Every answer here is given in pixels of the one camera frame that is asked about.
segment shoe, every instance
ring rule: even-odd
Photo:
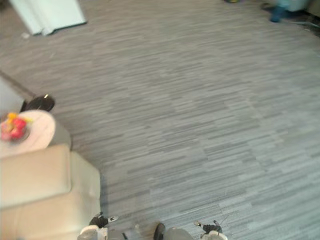
[[[201,226],[203,225],[203,224],[202,224],[201,222],[199,222],[199,221],[195,221],[193,224],[196,225],[197,227],[200,227],[200,228],[201,228]]]
[[[108,223],[112,223],[112,222],[115,222],[119,219],[119,216],[111,216],[111,217],[108,217]]]
[[[166,227],[163,223],[159,223],[154,231],[153,240],[163,240]]]

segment round side table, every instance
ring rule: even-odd
[[[45,149],[57,144],[66,144],[71,148],[69,132],[47,111],[23,111],[19,117],[32,120],[28,123],[29,136],[21,142],[0,141],[0,158]]]

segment beige sofa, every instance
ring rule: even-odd
[[[100,174],[65,145],[0,160],[1,240],[76,240],[100,212]]]

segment blue object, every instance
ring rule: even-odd
[[[281,18],[284,17],[288,6],[289,6],[288,0],[279,0],[272,11],[270,21],[274,23],[280,22]]]

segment gray carpet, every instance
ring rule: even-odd
[[[21,37],[0,16],[0,67],[56,98],[129,239],[157,221],[230,240],[320,239],[320,39],[259,2],[82,0],[88,24]]]

